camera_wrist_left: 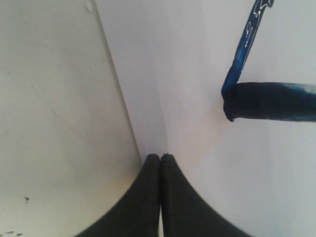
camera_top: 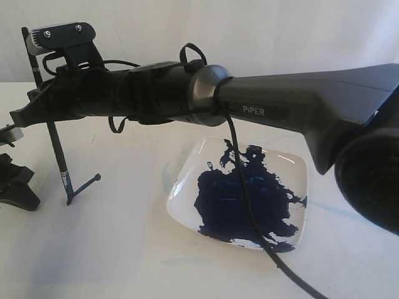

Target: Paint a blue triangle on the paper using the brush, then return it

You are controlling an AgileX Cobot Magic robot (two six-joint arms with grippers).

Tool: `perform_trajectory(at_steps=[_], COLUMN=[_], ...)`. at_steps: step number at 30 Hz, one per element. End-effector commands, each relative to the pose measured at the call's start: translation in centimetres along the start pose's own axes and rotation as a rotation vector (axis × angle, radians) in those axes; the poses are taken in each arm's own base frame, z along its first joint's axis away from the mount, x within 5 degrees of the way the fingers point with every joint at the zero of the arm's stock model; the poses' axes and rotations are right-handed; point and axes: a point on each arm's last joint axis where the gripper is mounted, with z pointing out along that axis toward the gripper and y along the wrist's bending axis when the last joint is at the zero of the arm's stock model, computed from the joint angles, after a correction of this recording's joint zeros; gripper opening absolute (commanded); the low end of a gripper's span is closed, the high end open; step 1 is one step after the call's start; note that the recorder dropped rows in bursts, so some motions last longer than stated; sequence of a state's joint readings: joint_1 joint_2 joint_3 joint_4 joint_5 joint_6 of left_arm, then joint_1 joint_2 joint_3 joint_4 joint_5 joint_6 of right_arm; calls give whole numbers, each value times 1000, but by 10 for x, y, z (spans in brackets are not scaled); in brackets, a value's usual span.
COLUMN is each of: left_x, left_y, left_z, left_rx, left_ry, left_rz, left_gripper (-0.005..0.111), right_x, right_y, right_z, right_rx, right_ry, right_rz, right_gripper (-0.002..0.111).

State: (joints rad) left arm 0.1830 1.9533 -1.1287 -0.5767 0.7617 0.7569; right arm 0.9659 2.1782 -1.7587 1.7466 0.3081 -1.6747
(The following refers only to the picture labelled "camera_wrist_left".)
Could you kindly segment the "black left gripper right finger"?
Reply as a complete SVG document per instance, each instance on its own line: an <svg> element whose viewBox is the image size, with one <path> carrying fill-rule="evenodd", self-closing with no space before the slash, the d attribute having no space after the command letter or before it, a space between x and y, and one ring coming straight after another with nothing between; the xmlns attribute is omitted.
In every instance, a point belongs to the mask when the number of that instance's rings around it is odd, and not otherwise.
<svg viewBox="0 0 316 237"><path fill-rule="evenodd" d="M161 157L160 203L165 237L249 236L202 199L171 154Z"/></svg>

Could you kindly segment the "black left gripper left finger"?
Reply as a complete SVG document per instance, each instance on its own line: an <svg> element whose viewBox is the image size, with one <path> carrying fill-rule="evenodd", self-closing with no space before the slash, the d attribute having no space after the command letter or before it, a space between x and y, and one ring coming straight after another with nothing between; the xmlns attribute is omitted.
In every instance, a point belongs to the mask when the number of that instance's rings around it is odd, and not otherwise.
<svg viewBox="0 0 316 237"><path fill-rule="evenodd" d="M82 237L157 237L160 159L150 154L126 193Z"/></svg>

